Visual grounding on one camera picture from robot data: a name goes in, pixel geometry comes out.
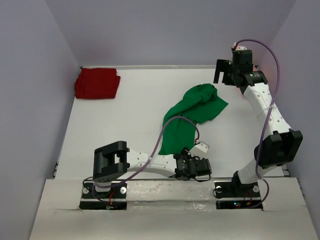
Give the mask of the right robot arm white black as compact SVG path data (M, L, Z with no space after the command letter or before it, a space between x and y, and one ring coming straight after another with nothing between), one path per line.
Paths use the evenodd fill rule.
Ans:
M293 130L285 121L274 103L268 80L262 71L254 70L253 53L238 46L232 50L232 59L218 59L214 83L236 86L250 103L262 133L255 147L253 159L236 171L230 182L223 182L216 188L218 198L240 198L253 191L258 180L271 170L294 160L302 143L303 135Z

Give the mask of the green t shirt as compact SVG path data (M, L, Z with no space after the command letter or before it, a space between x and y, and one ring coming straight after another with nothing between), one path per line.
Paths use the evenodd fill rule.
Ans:
M210 83L190 88L163 118L163 124L166 124L177 117L165 128L158 154L179 154L184 148L191 149L196 139L194 125L212 121L227 106L228 103L218 96L217 88Z

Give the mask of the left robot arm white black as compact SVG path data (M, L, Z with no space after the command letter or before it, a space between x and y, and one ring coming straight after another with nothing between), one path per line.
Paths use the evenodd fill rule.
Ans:
M126 141L99 147L94 150L93 191L104 198L110 194L111 185L128 172L134 176L141 172L159 174L166 178L187 181L202 176L211 176L210 161L204 158L209 146L196 144L190 151L184 148L181 153L148 156L127 147Z

